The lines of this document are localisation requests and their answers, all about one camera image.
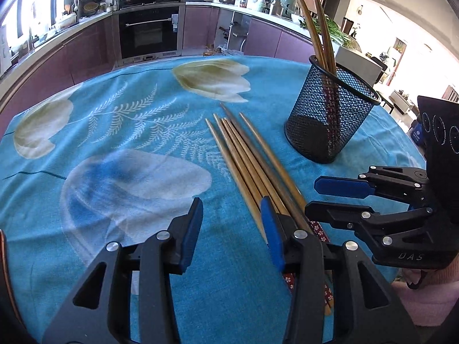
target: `white countertop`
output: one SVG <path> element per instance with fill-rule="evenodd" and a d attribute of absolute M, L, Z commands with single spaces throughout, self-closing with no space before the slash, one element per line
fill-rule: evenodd
<path fill-rule="evenodd" d="M 26 59 L 24 59 L 22 62 L 19 60 L 19 64 L 16 67 L 10 69 L 9 72 L 5 73 L 3 78 L 0 80 L 0 104 L 2 103 L 3 97 L 8 92 L 10 87 L 12 87 L 14 83 L 24 73 L 26 73 L 36 61 L 44 57 L 52 49 L 68 40 L 68 38 L 75 35 L 79 31 L 111 15 L 112 13 L 100 13 L 92 17 L 82 18 L 79 24 L 56 34 L 52 39 L 46 41 L 44 44 L 36 48 L 33 53 L 28 54 Z"/>
<path fill-rule="evenodd" d="M 269 14 L 262 13 L 262 12 L 259 12 L 259 11 L 255 11 L 255 10 L 252 10 L 252 9 L 247 9 L 246 7 L 238 7 L 238 6 L 228 5 L 228 4 L 224 4 L 224 3 L 191 3 L 190 2 L 190 3 L 186 3 L 186 4 L 187 5 L 201 5 L 201 6 L 215 6 L 215 7 L 221 8 L 221 9 L 228 9 L 228 10 L 232 10 L 232 11 L 237 11 L 237 12 L 240 12 L 240 13 L 243 13 L 243 14 L 247 14 L 247 15 L 251 15 L 253 17 L 257 17 L 257 18 L 260 18 L 260 19 L 267 20 L 268 22 L 272 22 L 275 25 L 283 26 L 283 27 L 289 29 L 290 31 L 294 31 L 296 33 L 299 33 L 300 35 L 305 36 L 306 38 L 309 38 L 309 39 L 311 38 L 311 35 L 309 35 L 309 31 L 306 28 L 301 28 L 300 26 L 296 25 L 295 23 L 293 23 L 289 19 L 284 19 L 284 18 L 281 18 L 281 17 L 278 17 L 278 16 L 269 15 Z"/>
<path fill-rule="evenodd" d="M 219 7 L 221 9 L 232 10 L 236 12 L 240 12 L 243 14 L 247 14 L 256 18 L 263 19 L 265 21 L 271 22 L 277 26 L 281 26 L 283 28 L 288 29 L 289 31 L 295 32 L 301 36 L 304 36 L 311 39 L 309 35 L 309 31 L 305 28 L 301 28 L 300 26 L 294 24 L 292 21 L 280 18 L 278 16 L 269 15 L 266 13 L 261 13 L 259 11 L 247 9 L 245 7 L 237 7 L 234 5 L 222 4 L 222 3 L 211 3 L 211 2 L 187 2 L 187 6 L 214 6 Z M 111 16 L 113 13 L 100 13 L 93 17 L 84 18 L 80 21 L 79 24 L 68 28 L 67 30 L 63 31 L 62 33 L 56 35 L 51 40 L 45 42 L 40 47 L 36 48 L 32 54 L 30 54 L 24 61 L 19 63 L 15 68 L 11 69 L 9 73 L 5 74 L 3 78 L 0 80 L 0 104 L 2 103 L 2 98 L 10 89 L 11 86 L 24 74 L 26 73 L 31 66 L 38 61 L 41 57 L 45 56 L 48 52 L 50 52 L 53 48 L 61 44 L 62 42 L 66 41 L 71 36 L 75 35 L 79 31 L 83 30 L 84 28 L 104 19 L 106 17 Z M 333 51 L 335 57 L 337 59 L 337 63 L 347 67 L 351 71 L 355 72 L 359 76 L 361 76 L 364 80 L 371 83 L 371 81 L 375 80 L 377 75 L 380 73 L 380 66 L 378 66 L 375 62 L 371 61 L 369 58 L 364 56 L 362 53 L 348 50 L 344 47 L 336 43 L 333 44 Z"/>

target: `mesh cup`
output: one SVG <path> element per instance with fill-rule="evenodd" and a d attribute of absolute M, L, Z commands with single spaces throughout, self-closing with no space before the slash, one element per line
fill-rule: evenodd
<path fill-rule="evenodd" d="M 337 75 L 309 57 L 303 88 L 284 125 L 285 136 L 301 155 L 331 163 L 362 125 L 381 97 L 352 71 L 337 64 Z"/>

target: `blue tablecloth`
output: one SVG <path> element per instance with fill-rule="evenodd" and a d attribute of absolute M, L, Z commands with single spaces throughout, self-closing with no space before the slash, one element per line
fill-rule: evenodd
<path fill-rule="evenodd" d="M 0 228 L 20 313 L 41 340 L 70 288 L 109 241 L 143 242 L 187 212 L 204 221 L 187 272 L 172 276 L 183 343 L 277 344 L 291 295 L 208 131 L 224 101 L 243 111 L 291 173 L 306 200 L 368 204 L 314 191 L 316 177 L 355 178 L 369 165 L 418 166 L 418 150 L 380 106 L 329 165 L 286 141 L 283 125 L 309 66 L 272 58 L 181 58 L 115 71 L 17 115 L 0 143 Z M 352 232 L 324 229 L 334 243 Z M 392 268 L 379 268 L 387 279 Z M 133 332 L 137 322 L 133 319 Z M 324 340 L 332 336 L 326 319 Z"/>

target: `blue gripper pad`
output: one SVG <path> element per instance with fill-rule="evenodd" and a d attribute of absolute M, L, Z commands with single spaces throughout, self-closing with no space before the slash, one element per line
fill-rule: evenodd
<path fill-rule="evenodd" d="M 352 178 L 320 176 L 314 182 L 314 189 L 323 195 L 358 199 L 375 194 L 375 189 L 367 181 Z"/>
<path fill-rule="evenodd" d="M 269 197 L 264 197 L 261 200 L 260 212 L 264 232 L 266 234 L 266 239 L 268 240 L 271 260 L 279 272 L 282 273 L 285 267 L 284 246 L 276 226 L 276 223 L 278 223 L 279 220 L 277 219 L 277 214 L 274 211 L 274 207 Z"/>
<path fill-rule="evenodd" d="M 190 266 L 193 254 L 195 253 L 199 231 L 201 230 L 201 224 L 203 223 L 203 201 L 199 198 L 195 198 L 188 215 L 191 216 L 191 219 L 188 224 L 188 229 L 183 236 L 182 257 L 179 263 L 182 272 L 185 272 L 188 266 Z"/>

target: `oven door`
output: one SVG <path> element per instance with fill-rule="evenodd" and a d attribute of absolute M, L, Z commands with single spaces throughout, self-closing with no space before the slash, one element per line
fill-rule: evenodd
<path fill-rule="evenodd" d="M 119 15 L 123 59 L 178 49 L 178 6 L 156 7 Z"/>

